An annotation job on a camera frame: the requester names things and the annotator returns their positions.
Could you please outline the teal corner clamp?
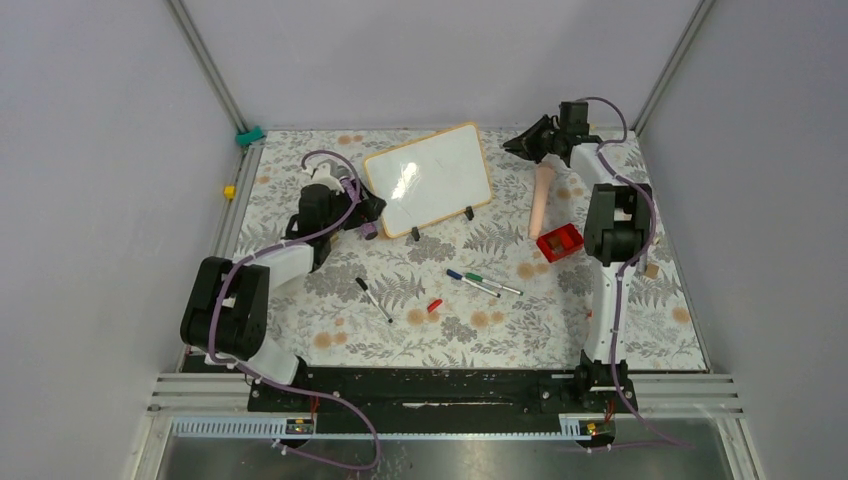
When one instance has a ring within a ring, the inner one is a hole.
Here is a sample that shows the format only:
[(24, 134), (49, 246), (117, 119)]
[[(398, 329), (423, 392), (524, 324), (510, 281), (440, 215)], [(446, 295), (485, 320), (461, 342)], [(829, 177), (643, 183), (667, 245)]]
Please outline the teal corner clamp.
[(246, 148), (252, 143), (259, 141), (265, 137), (265, 132), (259, 126), (253, 127), (252, 129), (238, 133), (235, 136), (236, 144), (241, 148)]

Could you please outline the blue whiteboard marker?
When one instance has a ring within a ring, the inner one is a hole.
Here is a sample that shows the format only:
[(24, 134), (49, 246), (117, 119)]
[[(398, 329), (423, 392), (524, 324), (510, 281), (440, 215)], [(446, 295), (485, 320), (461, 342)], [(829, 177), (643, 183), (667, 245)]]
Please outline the blue whiteboard marker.
[(467, 285), (469, 285), (469, 286), (471, 286), (471, 287), (473, 287), (473, 288), (475, 288), (475, 289), (477, 289), (477, 290), (479, 290), (479, 291), (482, 291), (482, 292), (486, 293), (487, 295), (490, 295), (490, 296), (495, 297), (495, 298), (500, 298), (500, 297), (501, 297), (501, 294), (500, 294), (499, 292), (497, 292), (497, 291), (495, 291), (495, 290), (493, 290), (493, 289), (491, 289), (491, 288), (489, 288), (489, 287), (486, 287), (486, 286), (482, 285), (480, 282), (477, 282), (477, 281), (471, 280), (471, 279), (467, 278), (466, 276), (461, 275), (460, 273), (458, 273), (458, 272), (456, 272), (456, 271), (454, 271), (454, 270), (447, 269), (447, 270), (446, 270), (446, 274), (447, 274), (450, 278), (452, 278), (452, 279), (454, 279), (454, 280), (457, 280), (457, 281), (460, 281), (460, 282), (462, 282), (462, 283), (465, 283), (465, 284), (467, 284)]

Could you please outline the black whiteboard marker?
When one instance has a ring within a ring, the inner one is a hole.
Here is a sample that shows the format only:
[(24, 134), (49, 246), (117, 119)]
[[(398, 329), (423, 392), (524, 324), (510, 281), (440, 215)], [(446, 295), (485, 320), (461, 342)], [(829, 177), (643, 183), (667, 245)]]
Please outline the black whiteboard marker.
[(369, 302), (380, 312), (382, 317), (386, 320), (387, 323), (392, 324), (394, 322), (392, 316), (389, 312), (382, 306), (382, 304), (377, 300), (374, 294), (369, 289), (369, 286), (365, 282), (365, 280), (361, 277), (356, 277), (355, 281), (363, 293), (368, 298)]

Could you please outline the red marker cap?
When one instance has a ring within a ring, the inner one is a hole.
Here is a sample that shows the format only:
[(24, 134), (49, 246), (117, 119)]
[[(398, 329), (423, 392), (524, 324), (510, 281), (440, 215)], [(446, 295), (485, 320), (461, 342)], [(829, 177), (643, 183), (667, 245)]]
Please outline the red marker cap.
[(438, 307), (439, 307), (442, 303), (443, 303), (443, 300), (442, 300), (442, 299), (436, 299), (436, 300), (432, 301), (432, 302), (431, 302), (431, 303), (427, 306), (427, 312), (428, 312), (428, 313), (432, 313), (432, 312), (434, 312), (434, 311), (435, 311), (435, 310), (436, 310), (436, 309), (437, 309), (437, 308), (438, 308)]

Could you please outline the floral table mat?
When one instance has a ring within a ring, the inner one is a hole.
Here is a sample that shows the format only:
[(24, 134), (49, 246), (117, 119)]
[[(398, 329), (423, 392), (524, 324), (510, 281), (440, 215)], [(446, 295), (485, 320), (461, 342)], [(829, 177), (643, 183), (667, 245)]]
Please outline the floral table mat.
[[(277, 243), (309, 180), (300, 160), (326, 149), (365, 179), (366, 156), (430, 131), (272, 131), (255, 173), (234, 259)], [(535, 165), (503, 151), (518, 131), (482, 130), (490, 203), (426, 227), (416, 241), (343, 231), (315, 273), (270, 296), (267, 332), (310, 365), (561, 369), (576, 365), (590, 330), (591, 258), (581, 249), (549, 264), (527, 236)], [(624, 346), (633, 370), (706, 370), (670, 240), (657, 226), (649, 263), (629, 293)], [(451, 279), (472, 272), (524, 292), (495, 298)], [(355, 282), (363, 278), (394, 319), (386, 322)], [(427, 306), (443, 303), (432, 313)]]

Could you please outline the yellow framed whiteboard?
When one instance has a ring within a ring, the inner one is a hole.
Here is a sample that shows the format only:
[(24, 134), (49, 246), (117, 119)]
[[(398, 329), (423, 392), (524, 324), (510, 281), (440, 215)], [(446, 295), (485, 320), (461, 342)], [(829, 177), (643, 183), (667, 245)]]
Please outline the yellow framed whiteboard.
[(403, 237), (493, 198), (478, 126), (464, 123), (366, 157), (370, 190), (386, 201), (385, 234)]

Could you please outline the green whiteboard marker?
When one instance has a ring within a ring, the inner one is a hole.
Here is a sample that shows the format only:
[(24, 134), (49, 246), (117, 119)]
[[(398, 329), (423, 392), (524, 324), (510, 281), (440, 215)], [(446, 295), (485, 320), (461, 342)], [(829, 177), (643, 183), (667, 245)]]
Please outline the green whiteboard marker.
[(466, 277), (466, 278), (468, 278), (469, 280), (472, 280), (472, 281), (478, 282), (478, 283), (480, 283), (480, 284), (488, 285), (489, 287), (493, 287), (493, 288), (496, 288), (496, 289), (504, 290), (504, 291), (507, 291), (507, 292), (510, 292), (510, 293), (513, 293), (513, 294), (516, 294), (516, 295), (519, 295), (519, 296), (523, 296), (523, 295), (524, 295), (524, 292), (523, 292), (523, 291), (521, 291), (521, 290), (519, 290), (519, 289), (516, 289), (516, 288), (510, 287), (510, 286), (503, 285), (503, 284), (498, 283), (498, 282), (496, 282), (496, 281), (494, 281), (494, 280), (490, 280), (490, 279), (484, 278), (484, 277), (482, 277), (482, 276), (480, 276), (480, 275), (477, 275), (477, 274), (474, 274), (474, 273), (470, 273), (470, 272), (469, 272), (469, 273), (466, 273), (466, 274), (465, 274), (465, 277)]

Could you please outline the pink cylinder microphone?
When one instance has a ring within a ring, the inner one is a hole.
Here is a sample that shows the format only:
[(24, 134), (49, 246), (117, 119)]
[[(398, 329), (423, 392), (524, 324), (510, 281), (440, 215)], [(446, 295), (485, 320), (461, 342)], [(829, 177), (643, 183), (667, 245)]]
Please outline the pink cylinder microphone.
[(555, 176), (556, 170), (549, 162), (541, 162), (535, 170), (533, 199), (527, 228), (528, 238), (531, 240), (536, 240), (540, 236), (550, 185)]

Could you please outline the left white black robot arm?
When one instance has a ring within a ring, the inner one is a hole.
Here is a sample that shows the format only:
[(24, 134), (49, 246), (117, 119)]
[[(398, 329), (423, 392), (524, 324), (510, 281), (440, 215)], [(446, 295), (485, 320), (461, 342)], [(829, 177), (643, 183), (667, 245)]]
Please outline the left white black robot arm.
[(302, 361), (267, 332), (271, 293), (320, 268), (340, 230), (373, 225), (386, 207), (360, 182), (340, 189), (312, 183), (300, 191), (298, 210), (279, 244), (242, 263), (202, 260), (180, 325), (181, 340), (213, 363), (243, 365), (273, 382), (272, 398), (288, 411), (309, 401), (310, 385), (297, 374)]

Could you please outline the red small box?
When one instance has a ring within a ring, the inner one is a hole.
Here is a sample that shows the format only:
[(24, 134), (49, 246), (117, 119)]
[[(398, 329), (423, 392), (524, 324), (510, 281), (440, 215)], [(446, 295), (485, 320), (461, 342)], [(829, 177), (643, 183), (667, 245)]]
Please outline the red small box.
[(574, 224), (568, 223), (541, 235), (536, 246), (548, 263), (554, 263), (581, 250), (584, 238)]

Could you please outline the small wooden cube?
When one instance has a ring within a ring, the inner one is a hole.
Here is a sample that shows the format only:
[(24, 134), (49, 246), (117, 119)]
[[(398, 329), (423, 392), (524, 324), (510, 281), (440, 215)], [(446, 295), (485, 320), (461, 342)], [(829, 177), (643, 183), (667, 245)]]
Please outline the small wooden cube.
[(644, 276), (649, 279), (656, 279), (660, 273), (660, 267), (656, 264), (649, 263), (644, 270)]

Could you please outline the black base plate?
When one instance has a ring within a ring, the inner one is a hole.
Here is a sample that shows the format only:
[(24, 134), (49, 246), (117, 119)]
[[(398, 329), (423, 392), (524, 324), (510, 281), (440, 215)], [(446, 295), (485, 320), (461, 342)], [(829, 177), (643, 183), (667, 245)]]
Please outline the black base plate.
[(607, 420), (634, 401), (631, 381), (618, 393), (577, 394), (574, 370), (427, 369), (307, 366), (294, 386), (305, 395), (263, 384), (251, 389), (251, 413), (328, 419), (345, 431), (390, 425), (492, 432), (541, 427), (562, 415)]

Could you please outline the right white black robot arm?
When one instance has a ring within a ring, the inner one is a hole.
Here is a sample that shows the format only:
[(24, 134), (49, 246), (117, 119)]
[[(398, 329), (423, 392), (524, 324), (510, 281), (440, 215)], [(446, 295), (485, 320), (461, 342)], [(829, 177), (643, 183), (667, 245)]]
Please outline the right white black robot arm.
[(545, 115), (503, 149), (536, 165), (528, 235), (541, 236), (547, 198), (559, 158), (590, 188), (583, 239), (593, 260), (593, 323), (572, 381), (575, 402), (597, 412), (624, 385), (622, 353), (631, 279), (656, 232), (651, 188), (619, 173), (604, 155), (609, 142), (590, 131), (589, 98), (564, 101), (556, 116)]

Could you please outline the purple glitter microphone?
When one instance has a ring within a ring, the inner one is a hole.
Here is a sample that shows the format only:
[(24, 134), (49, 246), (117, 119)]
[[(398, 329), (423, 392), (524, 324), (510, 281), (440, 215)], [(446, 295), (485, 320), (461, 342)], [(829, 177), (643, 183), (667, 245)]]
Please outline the purple glitter microphone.
[(366, 241), (377, 238), (377, 221), (385, 208), (385, 201), (375, 196), (360, 180), (347, 176), (342, 177), (340, 183), (351, 200), (357, 198), (354, 211), (343, 224), (343, 229), (350, 230), (357, 227)]

